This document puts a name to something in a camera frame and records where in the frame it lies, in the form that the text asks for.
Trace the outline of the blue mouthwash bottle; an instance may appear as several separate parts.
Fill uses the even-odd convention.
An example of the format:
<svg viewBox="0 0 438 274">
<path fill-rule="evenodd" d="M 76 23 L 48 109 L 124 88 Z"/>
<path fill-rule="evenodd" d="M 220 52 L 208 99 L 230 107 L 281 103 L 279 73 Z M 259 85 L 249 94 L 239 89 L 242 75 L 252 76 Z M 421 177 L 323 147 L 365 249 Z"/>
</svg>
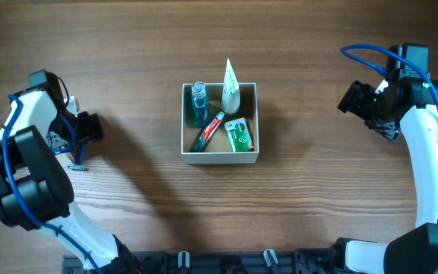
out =
<svg viewBox="0 0 438 274">
<path fill-rule="evenodd" d="M 195 124 L 205 128 L 209 122 L 208 94 L 205 84 L 197 81 L 192 85 L 192 108 L 194 110 Z"/>
</svg>

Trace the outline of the green Dettol soap bar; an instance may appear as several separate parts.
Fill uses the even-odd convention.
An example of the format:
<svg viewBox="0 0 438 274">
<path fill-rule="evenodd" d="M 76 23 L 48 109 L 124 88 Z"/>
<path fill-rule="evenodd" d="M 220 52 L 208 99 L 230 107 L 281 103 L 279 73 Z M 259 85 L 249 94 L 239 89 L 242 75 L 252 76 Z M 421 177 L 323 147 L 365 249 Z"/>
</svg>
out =
<svg viewBox="0 0 438 274">
<path fill-rule="evenodd" d="M 225 122 L 224 127 L 233 152 L 248 152 L 254 149 L 245 118 Z"/>
</svg>

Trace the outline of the teal toothpaste tube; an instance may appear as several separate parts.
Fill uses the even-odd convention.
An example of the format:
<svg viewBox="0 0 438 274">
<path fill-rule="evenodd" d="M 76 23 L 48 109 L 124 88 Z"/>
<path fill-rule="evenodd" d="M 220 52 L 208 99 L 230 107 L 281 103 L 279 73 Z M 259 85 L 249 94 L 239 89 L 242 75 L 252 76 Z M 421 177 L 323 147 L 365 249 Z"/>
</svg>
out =
<svg viewBox="0 0 438 274">
<path fill-rule="evenodd" d="M 206 146 L 211 141 L 220 124 L 223 122 L 224 116 L 225 113 L 223 111 L 217 113 L 212 121 L 198 135 L 194 145 L 189 150 L 190 152 L 203 152 L 205 150 Z"/>
</svg>

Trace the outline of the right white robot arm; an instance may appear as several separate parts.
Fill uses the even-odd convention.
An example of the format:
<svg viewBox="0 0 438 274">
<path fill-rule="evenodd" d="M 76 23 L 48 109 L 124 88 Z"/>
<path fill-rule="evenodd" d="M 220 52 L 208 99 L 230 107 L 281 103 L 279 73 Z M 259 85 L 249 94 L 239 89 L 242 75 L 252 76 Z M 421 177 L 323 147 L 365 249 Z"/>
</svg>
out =
<svg viewBox="0 0 438 274">
<path fill-rule="evenodd" d="M 338 109 L 387 139 L 403 135 L 414 175 L 415 228 L 393 241 L 340 238 L 332 266 L 355 273 L 438 273 L 438 81 L 403 77 L 375 88 L 355 81 Z"/>
</svg>

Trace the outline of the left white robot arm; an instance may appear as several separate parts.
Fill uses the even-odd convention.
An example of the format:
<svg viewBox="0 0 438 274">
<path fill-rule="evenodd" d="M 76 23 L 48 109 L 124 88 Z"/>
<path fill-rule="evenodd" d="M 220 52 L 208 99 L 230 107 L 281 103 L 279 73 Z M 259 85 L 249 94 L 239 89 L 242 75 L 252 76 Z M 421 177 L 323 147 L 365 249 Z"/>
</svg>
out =
<svg viewBox="0 0 438 274">
<path fill-rule="evenodd" d="M 0 129 L 0 221 L 46 234 L 71 251 L 89 273 L 137 273 L 140 263 L 117 238 L 76 204 L 57 155 L 103 138 L 96 114 L 79 110 L 62 79 L 45 69 L 27 89 L 9 95 L 11 113 Z"/>
</svg>

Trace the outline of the white lotion tube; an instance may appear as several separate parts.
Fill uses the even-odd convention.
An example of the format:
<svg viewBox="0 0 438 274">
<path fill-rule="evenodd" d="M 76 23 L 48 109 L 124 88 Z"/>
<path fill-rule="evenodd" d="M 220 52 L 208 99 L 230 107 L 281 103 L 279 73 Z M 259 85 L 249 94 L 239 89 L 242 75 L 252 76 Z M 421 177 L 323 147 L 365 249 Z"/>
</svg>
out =
<svg viewBox="0 0 438 274">
<path fill-rule="evenodd" d="M 240 108 L 240 86 L 235 72 L 227 59 L 222 93 L 222 109 L 226 114 L 235 114 Z"/>
</svg>

